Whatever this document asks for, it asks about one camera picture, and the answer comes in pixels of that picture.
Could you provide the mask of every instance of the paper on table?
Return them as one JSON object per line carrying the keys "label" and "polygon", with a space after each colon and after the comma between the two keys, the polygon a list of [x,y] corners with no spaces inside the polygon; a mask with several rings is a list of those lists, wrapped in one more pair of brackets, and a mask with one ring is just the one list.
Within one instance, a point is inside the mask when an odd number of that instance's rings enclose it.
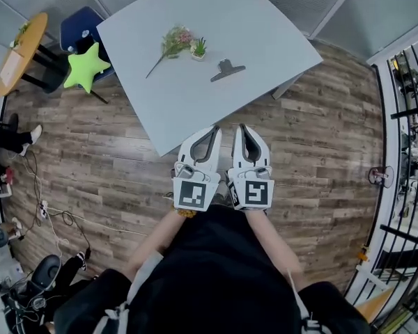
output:
{"label": "paper on table", "polygon": [[11,51],[11,53],[9,53],[8,59],[0,71],[0,78],[5,86],[8,86],[13,80],[14,73],[21,60],[22,56],[20,56],[17,52]]}

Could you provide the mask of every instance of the black pants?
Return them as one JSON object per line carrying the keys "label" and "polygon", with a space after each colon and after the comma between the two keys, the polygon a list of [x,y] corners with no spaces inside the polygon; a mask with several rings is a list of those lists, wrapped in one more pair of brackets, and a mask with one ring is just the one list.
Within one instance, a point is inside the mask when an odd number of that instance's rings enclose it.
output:
{"label": "black pants", "polygon": [[70,285],[76,273],[82,267],[82,260],[77,256],[71,257],[59,271],[56,279],[56,286],[50,292],[45,292],[47,307],[45,308],[45,320],[52,321],[54,312],[76,293],[82,291],[92,280],[80,280]]}
{"label": "black pants", "polygon": [[31,139],[31,132],[23,132],[19,134],[0,126],[0,148],[20,153],[23,151],[23,145],[25,143],[33,143]]}

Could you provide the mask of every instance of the star-shaped pillow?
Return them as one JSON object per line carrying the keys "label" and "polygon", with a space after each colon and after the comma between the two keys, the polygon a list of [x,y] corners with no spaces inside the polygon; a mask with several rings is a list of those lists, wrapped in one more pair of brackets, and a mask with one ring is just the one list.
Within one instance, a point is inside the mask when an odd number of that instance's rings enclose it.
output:
{"label": "star-shaped pillow", "polygon": [[71,72],[63,87],[69,88],[80,84],[87,93],[90,93],[95,75],[111,67],[110,63],[99,58],[98,53],[99,42],[95,42],[84,54],[69,55]]}

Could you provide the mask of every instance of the round wooden table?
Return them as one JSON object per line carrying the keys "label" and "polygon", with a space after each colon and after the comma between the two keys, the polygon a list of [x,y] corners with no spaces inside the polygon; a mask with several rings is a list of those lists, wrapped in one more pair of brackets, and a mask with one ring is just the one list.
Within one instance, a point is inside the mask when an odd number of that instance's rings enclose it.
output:
{"label": "round wooden table", "polygon": [[[22,57],[18,62],[18,66],[13,71],[12,77],[6,85],[0,77],[0,96],[9,94],[15,88],[17,82],[20,79],[35,84],[44,90],[53,91],[53,86],[25,73],[31,61],[36,61],[46,68],[49,68],[58,74],[59,77],[64,77],[68,71],[67,68],[65,69],[65,66],[60,66],[60,64],[57,63],[59,61],[59,56],[52,53],[50,50],[40,44],[40,41],[45,34],[45,30],[47,29],[47,13],[40,13],[36,15],[30,19],[28,23],[28,28],[19,38],[19,46],[14,49],[8,49],[8,53],[6,54],[3,64],[1,65],[1,68],[3,69],[12,50]],[[37,51],[46,55],[46,57],[50,58],[51,61],[42,57],[40,54],[37,54]]]}

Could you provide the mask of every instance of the tabletop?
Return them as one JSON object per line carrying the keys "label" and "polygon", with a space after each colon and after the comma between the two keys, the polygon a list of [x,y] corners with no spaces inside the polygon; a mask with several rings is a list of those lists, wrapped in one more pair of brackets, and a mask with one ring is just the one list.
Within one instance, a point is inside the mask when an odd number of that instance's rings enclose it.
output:
{"label": "tabletop", "polygon": [[[204,37],[204,61],[188,51],[162,61],[162,36],[184,25]],[[320,63],[300,31],[268,0],[137,0],[98,26],[119,80],[162,156],[194,132]],[[211,82],[228,58],[246,70]]]}
{"label": "tabletop", "polygon": [[[17,52],[22,58],[19,60],[18,66],[15,68],[13,72],[13,76],[11,80],[5,85],[5,83],[1,80],[0,77],[0,96],[4,97],[7,95],[12,89],[14,89],[17,82],[22,78],[22,75],[25,73],[25,70],[28,68],[29,63],[33,59],[34,54],[39,47],[40,41],[45,34],[45,30],[47,29],[48,24],[48,15],[47,13],[40,13],[34,16],[32,19],[28,21],[29,25],[26,31],[20,36],[20,44],[17,48],[13,51]],[[8,57],[11,53],[12,49],[8,49],[8,53],[5,55],[5,59],[1,65],[3,66],[6,64]]]}

